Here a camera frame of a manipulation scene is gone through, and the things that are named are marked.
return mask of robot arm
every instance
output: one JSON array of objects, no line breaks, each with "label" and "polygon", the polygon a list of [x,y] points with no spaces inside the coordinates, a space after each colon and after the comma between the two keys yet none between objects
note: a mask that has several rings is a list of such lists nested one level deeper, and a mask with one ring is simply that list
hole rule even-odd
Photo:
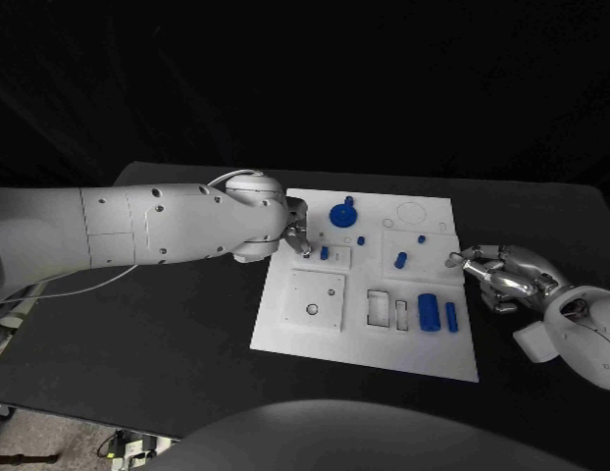
[{"label": "robot arm", "polygon": [[262,174],[224,193],[199,183],[0,188],[0,302],[92,268],[180,263],[234,253],[262,260],[285,238],[310,253],[307,204]]},{"label": "robot arm", "polygon": [[463,266],[481,281],[494,313],[516,312],[517,300],[543,314],[543,322],[515,333],[530,359],[543,362],[562,355],[581,376],[610,390],[610,291],[574,286],[553,264],[515,245],[454,252],[447,266]]}]

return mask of floor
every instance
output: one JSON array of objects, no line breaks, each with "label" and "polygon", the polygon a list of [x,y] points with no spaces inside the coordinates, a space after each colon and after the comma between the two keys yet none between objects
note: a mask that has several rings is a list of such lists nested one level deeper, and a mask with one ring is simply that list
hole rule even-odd
[{"label": "floor", "polygon": [[49,456],[56,464],[0,466],[0,471],[110,471],[113,461],[97,456],[97,449],[115,429],[74,419],[18,410],[0,426],[0,454]]}]

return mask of black table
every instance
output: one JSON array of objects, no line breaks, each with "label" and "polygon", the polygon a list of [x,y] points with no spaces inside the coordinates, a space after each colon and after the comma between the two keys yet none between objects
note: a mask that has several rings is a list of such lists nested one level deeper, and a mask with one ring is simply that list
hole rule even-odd
[{"label": "black table", "polygon": [[[117,184],[208,183],[226,171],[134,164]],[[527,246],[575,283],[610,289],[610,212],[589,186],[270,174],[285,187],[450,197],[464,248]],[[84,272],[48,292],[90,286],[120,270]],[[226,256],[140,267],[95,291],[42,300],[0,359],[0,403],[180,438],[268,403],[366,400],[453,418],[591,469],[610,469],[610,392],[562,359],[529,361],[512,333],[533,313],[494,315],[468,281],[481,377],[471,384],[251,350],[267,273],[268,261],[244,265]]]}]

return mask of black curtain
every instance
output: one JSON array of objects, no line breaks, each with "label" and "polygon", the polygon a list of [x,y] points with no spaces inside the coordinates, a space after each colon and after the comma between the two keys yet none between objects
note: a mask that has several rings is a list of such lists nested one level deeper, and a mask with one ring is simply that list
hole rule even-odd
[{"label": "black curtain", "polygon": [[134,160],[594,184],[610,3],[0,2],[0,184]]}]

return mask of white board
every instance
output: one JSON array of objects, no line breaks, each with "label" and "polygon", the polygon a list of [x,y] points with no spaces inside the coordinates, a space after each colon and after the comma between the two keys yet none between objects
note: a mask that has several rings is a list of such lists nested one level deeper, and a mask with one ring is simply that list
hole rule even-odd
[{"label": "white board", "polygon": [[[451,200],[297,188],[288,195],[309,203],[314,252],[306,259],[283,241],[271,257],[252,348],[478,382],[464,274],[444,266],[461,251]],[[347,196],[357,221],[342,229],[330,212]],[[404,269],[395,265],[401,251]],[[421,330],[418,298],[428,292],[438,297],[438,332]],[[457,306],[458,333],[447,327],[447,302]],[[369,304],[378,325],[369,325]],[[378,312],[386,305],[389,319]]]}]

